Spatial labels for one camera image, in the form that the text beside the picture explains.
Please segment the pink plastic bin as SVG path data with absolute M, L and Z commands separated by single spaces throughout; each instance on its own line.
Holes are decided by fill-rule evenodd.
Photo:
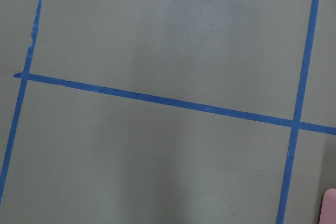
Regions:
M 335 188 L 330 188 L 323 194 L 319 224 L 335 224 L 335 214 Z

